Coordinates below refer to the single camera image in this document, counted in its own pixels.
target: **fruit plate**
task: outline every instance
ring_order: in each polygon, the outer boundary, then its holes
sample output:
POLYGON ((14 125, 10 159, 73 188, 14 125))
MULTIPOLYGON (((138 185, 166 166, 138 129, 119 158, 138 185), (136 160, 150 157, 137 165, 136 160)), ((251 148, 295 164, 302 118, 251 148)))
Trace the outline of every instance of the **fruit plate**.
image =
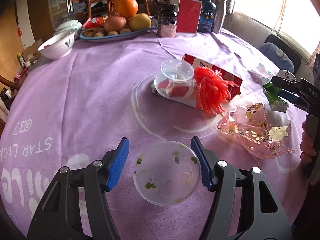
POLYGON ((79 37, 82 40, 90 41, 90 42, 112 42, 112 41, 129 40, 129 39, 133 39, 141 34, 149 33, 153 29, 156 29, 157 28, 157 21, 155 19, 151 19, 151 22, 152 22, 151 28, 141 30, 141 31, 118 34, 118 35, 113 35, 113 36, 92 37, 92 38, 84 37, 81 33, 79 37))

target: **red card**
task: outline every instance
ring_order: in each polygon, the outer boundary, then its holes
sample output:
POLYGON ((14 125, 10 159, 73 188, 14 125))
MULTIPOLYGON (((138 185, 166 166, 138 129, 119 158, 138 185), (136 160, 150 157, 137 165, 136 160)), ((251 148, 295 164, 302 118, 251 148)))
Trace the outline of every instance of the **red card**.
POLYGON ((177 32, 197 33, 202 2, 198 0, 180 0, 177 32))

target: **pear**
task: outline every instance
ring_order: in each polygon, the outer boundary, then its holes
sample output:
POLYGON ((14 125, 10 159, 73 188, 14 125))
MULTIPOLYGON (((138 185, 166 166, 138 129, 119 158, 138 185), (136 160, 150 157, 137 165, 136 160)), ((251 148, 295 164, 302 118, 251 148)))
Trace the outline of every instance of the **pear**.
POLYGON ((151 19, 145 13, 139 13, 133 16, 129 23, 128 27, 132 32, 145 30, 151 28, 151 19))

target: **purple tablecloth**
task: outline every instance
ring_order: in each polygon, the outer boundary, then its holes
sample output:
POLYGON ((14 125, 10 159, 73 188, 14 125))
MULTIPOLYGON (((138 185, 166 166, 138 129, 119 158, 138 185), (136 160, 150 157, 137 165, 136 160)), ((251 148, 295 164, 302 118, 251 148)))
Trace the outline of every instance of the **purple tablecloth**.
MULTIPOLYGON (((220 35, 179 35, 158 38, 155 33, 113 43, 77 41, 66 57, 34 69, 12 104, 0 143, 1 198, 7 213, 27 234, 49 182, 61 166, 83 168, 115 149, 122 137, 130 153, 119 184, 107 194, 122 240, 198 239, 209 213, 213 193, 205 187, 185 202, 155 206, 144 200, 133 184, 138 155, 161 140, 190 145, 197 135, 203 145, 231 165, 259 166, 274 188, 292 223, 307 193, 301 172, 300 149, 305 113, 290 106, 292 134, 287 146, 296 153, 277 159, 252 157, 225 139, 215 124, 191 107, 151 94, 150 84, 168 58, 188 53, 241 77, 241 96, 227 106, 265 102, 258 79, 248 72, 259 63, 273 74, 278 69, 257 49, 228 31, 220 35)), ((80 190, 84 231, 90 234, 84 191, 80 190)), ((234 212, 239 212, 237 191, 234 212)), ((236 230, 236 215, 230 232, 236 230)))

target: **stainless steel bottle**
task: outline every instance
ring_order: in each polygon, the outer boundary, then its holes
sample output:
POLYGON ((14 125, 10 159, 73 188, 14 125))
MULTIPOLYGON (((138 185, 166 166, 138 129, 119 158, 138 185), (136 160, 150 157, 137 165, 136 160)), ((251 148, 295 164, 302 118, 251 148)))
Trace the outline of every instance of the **stainless steel bottle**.
POLYGON ((226 7, 227 0, 216 0, 216 12, 214 15, 214 23, 211 28, 211 31, 214 33, 219 34, 221 32, 224 18, 226 17, 227 7, 226 7))

